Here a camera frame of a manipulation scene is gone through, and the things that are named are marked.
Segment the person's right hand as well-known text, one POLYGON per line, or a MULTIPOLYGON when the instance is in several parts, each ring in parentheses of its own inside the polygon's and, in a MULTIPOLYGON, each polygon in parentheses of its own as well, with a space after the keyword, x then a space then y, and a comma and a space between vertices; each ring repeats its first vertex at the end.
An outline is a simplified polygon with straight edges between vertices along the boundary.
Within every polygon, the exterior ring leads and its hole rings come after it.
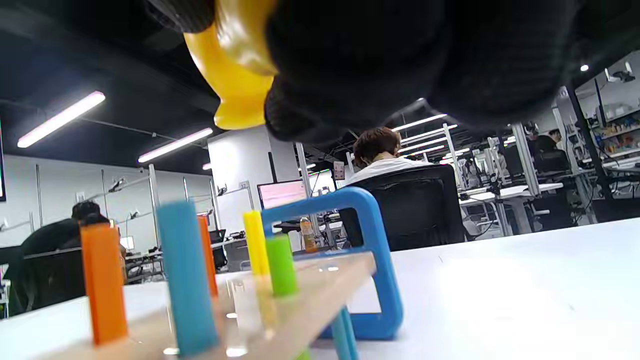
POLYGON ((537 116, 571 59, 576 0, 152 0, 224 130, 333 142, 425 100, 466 125, 537 116))

